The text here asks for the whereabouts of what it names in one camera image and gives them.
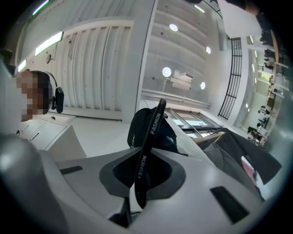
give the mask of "drawer handle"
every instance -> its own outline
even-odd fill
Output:
[[[26,130],[28,128],[29,125],[27,125],[23,130],[21,130],[21,132],[23,132],[24,130]]]
[[[39,134],[40,134],[40,132],[37,132],[36,134],[34,134],[34,135],[32,136],[32,138],[30,139],[30,141],[34,140]]]

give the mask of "white pillar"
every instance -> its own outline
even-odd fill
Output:
[[[137,0],[122,91],[122,120],[130,123],[139,109],[147,51],[158,0]]]

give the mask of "round ceiling light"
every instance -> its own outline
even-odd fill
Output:
[[[202,89],[202,90],[204,90],[204,89],[205,89],[205,87],[206,87],[206,84],[205,84],[205,82],[202,82],[202,83],[201,83],[201,89]]]
[[[177,32],[178,31],[178,27],[174,24],[170,24],[169,28],[173,31],[173,32]]]
[[[206,47],[206,52],[208,53],[208,54],[211,54],[211,48],[209,48],[208,46]]]
[[[169,77],[169,76],[171,75],[171,73],[172,73],[172,71],[171,71],[170,68],[165,67],[165,68],[163,69],[163,76],[165,76],[165,77]]]

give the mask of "black metal railing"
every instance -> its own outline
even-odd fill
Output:
[[[241,39],[240,38],[231,39],[231,45],[232,45],[232,63],[231,63],[230,80],[229,80],[224,102],[218,114],[218,116],[221,116],[227,120],[229,119],[235,100],[237,98],[240,79],[241,79],[241,65],[242,65]]]
[[[220,7],[216,0],[204,0],[204,2],[208,4],[221,18],[223,18]]]

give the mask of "person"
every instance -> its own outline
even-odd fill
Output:
[[[273,70],[274,69],[274,67],[272,65],[270,65],[269,62],[268,63],[265,62],[265,67],[268,68],[268,69],[270,69],[270,70]]]
[[[11,75],[0,60],[0,133],[16,134],[20,122],[46,114],[52,102],[52,85],[43,72],[25,70]]]
[[[257,132],[257,130],[255,128],[249,126],[247,129],[247,133],[250,133],[251,131]]]
[[[260,121],[261,123],[265,124],[266,123],[266,117],[264,117],[263,119],[258,119],[258,121]]]
[[[265,115],[269,115],[270,114],[270,112],[267,109],[263,108],[263,107],[261,107],[258,110],[258,113],[264,113]]]
[[[247,133],[249,135],[251,135],[254,139],[257,139],[258,141],[261,141],[262,139],[262,136],[255,130],[251,129],[251,130],[248,130]]]
[[[274,58],[266,58],[265,61],[266,61],[266,65],[273,66],[275,59]]]

